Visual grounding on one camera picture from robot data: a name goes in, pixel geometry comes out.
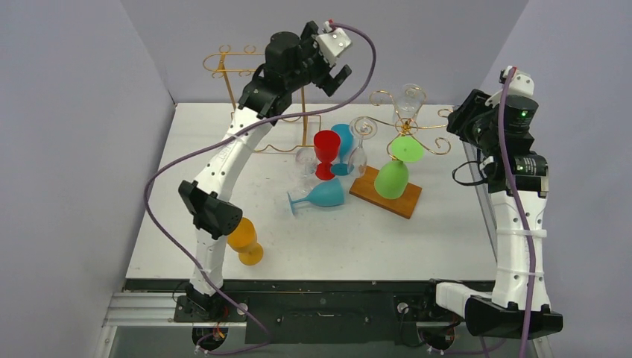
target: wooden board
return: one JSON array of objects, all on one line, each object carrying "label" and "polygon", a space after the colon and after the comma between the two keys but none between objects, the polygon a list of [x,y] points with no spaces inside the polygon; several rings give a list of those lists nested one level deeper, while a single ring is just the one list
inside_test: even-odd
[{"label": "wooden board", "polygon": [[349,190],[349,194],[364,199],[382,209],[396,213],[399,216],[410,219],[413,215],[414,208],[417,206],[417,200],[419,200],[419,196],[421,195],[421,187],[408,183],[402,196],[393,200],[385,199],[376,192],[373,186],[378,172],[377,169],[368,166],[364,176],[355,179]]}]

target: gray backdrop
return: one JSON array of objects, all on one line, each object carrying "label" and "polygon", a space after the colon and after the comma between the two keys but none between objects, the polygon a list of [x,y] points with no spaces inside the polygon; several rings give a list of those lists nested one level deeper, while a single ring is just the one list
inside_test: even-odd
[{"label": "gray backdrop", "polygon": [[[222,44],[263,51],[278,31],[299,33],[309,20],[333,18],[368,33],[378,48],[370,90],[416,83],[429,103],[455,103],[480,85],[527,0],[121,0],[176,102],[227,101],[224,81],[202,67]],[[350,34],[355,48],[341,61],[353,74],[333,97],[348,98],[364,81],[370,49]],[[261,58],[230,60],[254,68]],[[249,81],[233,76],[236,92]],[[329,101],[315,87],[310,102]],[[358,99],[368,101],[368,95]]]},{"label": "gray backdrop", "polygon": [[632,3],[530,0],[497,69],[534,76],[540,109],[534,149],[550,164],[544,271],[556,357],[629,357],[632,351]]},{"label": "gray backdrop", "polygon": [[0,356],[91,357],[172,102],[118,1],[2,1],[0,43]]}]

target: white table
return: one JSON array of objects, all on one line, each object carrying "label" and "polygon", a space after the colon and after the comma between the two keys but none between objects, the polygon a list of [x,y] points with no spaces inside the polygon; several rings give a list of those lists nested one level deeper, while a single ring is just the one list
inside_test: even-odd
[{"label": "white table", "polygon": [[[308,110],[329,107],[308,104]],[[420,125],[438,125],[445,119],[440,108],[426,105]],[[300,109],[293,105],[287,113]],[[225,134],[232,111],[230,104],[178,104],[160,166],[190,151],[217,142]],[[391,120],[392,106],[352,104],[323,115],[323,129],[348,123],[357,116]],[[302,125],[279,122],[260,145],[271,143],[291,148],[300,141]],[[310,125],[311,138],[317,130]],[[390,157],[385,146],[396,131],[380,125],[377,135],[365,141],[369,165],[377,169]],[[293,217],[285,192],[297,185],[289,175],[293,154],[253,154],[241,173],[231,202],[254,224],[265,255],[256,266],[244,266],[237,253],[227,248],[224,277],[234,280],[494,280],[496,264],[481,207],[472,187],[457,185],[451,171],[466,161],[456,136],[444,128],[417,133],[434,147],[443,136],[452,143],[449,154],[426,153],[409,165],[410,182],[423,188],[410,220],[347,195],[345,205],[322,209],[306,205]],[[200,155],[164,173],[154,185],[151,206],[157,218],[185,247],[195,249],[195,229],[177,193],[180,182],[192,178],[211,154]],[[470,180],[465,167],[459,176]],[[344,178],[350,187],[352,178]],[[187,279],[193,264],[154,226],[147,214],[142,221],[127,270],[127,279]]]}]

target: gold wire stand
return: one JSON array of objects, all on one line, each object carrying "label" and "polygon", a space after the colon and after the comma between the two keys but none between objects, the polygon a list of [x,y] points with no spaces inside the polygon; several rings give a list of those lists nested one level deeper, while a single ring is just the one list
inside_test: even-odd
[{"label": "gold wire stand", "polygon": [[[246,45],[244,47],[243,52],[231,52],[230,45],[222,45],[219,48],[219,52],[206,56],[206,58],[204,58],[204,61],[202,61],[202,66],[204,67],[206,71],[211,72],[212,78],[223,78],[224,81],[226,82],[226,89],[228,91],[228,96],[230,96],[230,102],[233,105],[234,110],[237,109],[237,103],[235,102],[235,95],[233,94],[233,88],[230,86],[229,74],[236,72],[239,77],[248,77],[252,75],[256,69],[227,69],[225,65],[227,58],[231,56],[262,56],[262,55],[263,55],[262,53],[256,51],[256,47],[253,45]],[[210,59],[211,57],[216,57],[216,56],[219,56],[218,65],[215,68],[208,67],[206,65],[207,60]],[[301,103],[302,111],[305,112],[306,109],[305,109],[305,88],[304,87],[300,88],[300,103]],[[263,149],[256,149],[255,152],[263,153],[264,151],[270,148],[273,151],[276,151],[279,153],[290,153],[294,151],[296,148],[313,147],[313,145],[307,144],[309,117],[318,118],[318,130],[320,131],[320,129],[323,127],[323,121],[320,116],[302,116],[303,138],[301,139],[300,144],[295,145],[292,149],[278,149],[274,145],[268,144]],[[281,119],[281,120],[287,123],[295,123],[299,119],[301,119],[301,116],[298,116],[295,119]]]},{"label": "gold wire stand", "polygon": [[[397,108],[397,104],[395,103],[395,98],[393,98],[393,96],[388,92],[388,91],[384,91],[383,89],[377,90],[373,93],[371,93],[371,95],[369,96],[369,101],[371,102],[372,105],[374,106],[380,106],[382,104],[385,104],[382,100],[380,101],[375,101],[373,97],[375,97],[375,95],[377,94],[383,94],[383,95],[387,95],[389,97],[389,99],[391,100],[391,103],[393,105],[393,107],[395,108],[395,113],[397,114],[397,117],[399,118],[397,120],[397,122],[395,122],[394,124],[392,123],[388,123],[388,122],[384,122],[381,121],[379,119],[373,119],[378,123],[381,123],[383,125],[388,125],[391,127],[395,127],[395,130],[397,131],[397,135],[395,136],[395,138],[393,138],[393,140],[391,140],[387,145],[386,145],[386,153],[388,154],[389,157],[391,157],[393,160],[397,160],[397,158],[395,158],[394,155],[391,154],[391,143],[393,143],[393,141],[401,136],[411,136],[413,139],[415,139],[419,144],[421,144],[421,146],[426,149],[427,151],[429,151],[430,153],[436,154],[436,155],[445,155],[448,154],[450,152],[450,150],[452,150],[452,143],[450,143],[449,140],[443,138],[442,136],[435,138],[434,139],[434,144],[437,146],[438,149],[441,149],[441,144],[440,142],[445,142],[448,145],[448,149],[446,151],[435,151],[430,149],[428,146],[424,145],[423,143],[421,143],[421,141],[419,141],[414,135],[416,132],[418,132],[419,129],[436,129],[436,128],[444,128],[447,125],[430,125],[430,126],[425,126],[425,127],[420,127],[419,125],[417,125],[417,114],[419,113],[419,111],[421,110],[421,107],[423,107],[423,105],[426,103],[426,99],[427,99],[427,95],[426,95],[426,91],[424,91],[423,89],[419,88],[419,87],[414,87],[415,90],[419,90],[421,91],[421,93],[423,94],[423,101],[421,106],[419,107],[419,109],[417,110],[417,112],[412,116],[412,118],[402,118],[401,115],[399,114],[399,108]],[[445,108],[439,110],[437,112],[437,114],[439,115],[439,117],[441,118],[447,118],[447,116],[442,116],[441,113],[447,110]]]}]

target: robotic arm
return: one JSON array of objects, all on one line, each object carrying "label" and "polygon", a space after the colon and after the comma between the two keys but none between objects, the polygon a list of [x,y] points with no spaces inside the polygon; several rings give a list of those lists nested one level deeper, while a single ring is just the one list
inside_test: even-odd
[{"label": "robotic arm", "polygon": [[[300,37],[291,32],[272,35],[265,48],[265,63],[244,88],[225,139],[263,118],[282,114],[291,104],[292,93],[307,84],[315,84],[329,96],[334,94],[351,74],[351,68],[345,65],[334,78],[329,72],[352,43],[341,28],[333,29],[329,22],[325,22],[324,31],[318,34],[316,24],[308,22]],[[197,229],[196,258],[218,288],[224,284],[222,265],[227,235],[237,228],[242,217],[241,209],[229,202],[233,187],[253,149],[275,124],[266,123],[236,137],[192,182],[184,180],[178,189]],[[209,318],[216,314],[213,311],[220,305],[214,304],[215,290],[199,270],[195,269],[185,290],[189,301]]]},{"label": "robotic arm", "polygon": [[[500,82],[507,81],[511,67],[501,71]],[[533,80],[516,72],[509,84],[505,103],[505,136],[511,171],[522,199],[530,230],[519,219],[516,201],[508,186],[498,136],[501,91],[490,96],[474,89],[465,102],[448,117],[447,130],[462,141],[474,145],[484,155],[480,164],[487,177],[496,215],[498,265],[496,284],[491,295],[477,292],[456,282],[436,285],[436,304],[465,318],[474,336],[519,339],[525,316],[527,282],[535,276],[529,339],[559,332],[562,315],[551,311],[544,286],[542,267],[543,211],[549,192],[549,168],[546,159],[531,151],[534,138],[528,132],[538,104],[531,99]],[[529,272],[526,235],[533,236],[536,270]]]}]

